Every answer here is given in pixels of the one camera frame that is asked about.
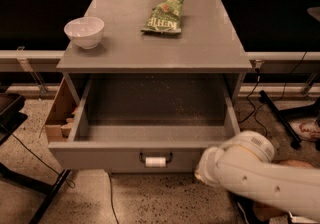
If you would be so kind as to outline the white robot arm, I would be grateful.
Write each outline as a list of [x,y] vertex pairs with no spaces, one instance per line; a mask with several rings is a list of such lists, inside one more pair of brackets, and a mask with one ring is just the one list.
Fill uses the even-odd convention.
[[274,164],[275,150],[263,135],[244,131],[207,148],[197,179],[295,215],[320,222],[320,170]]

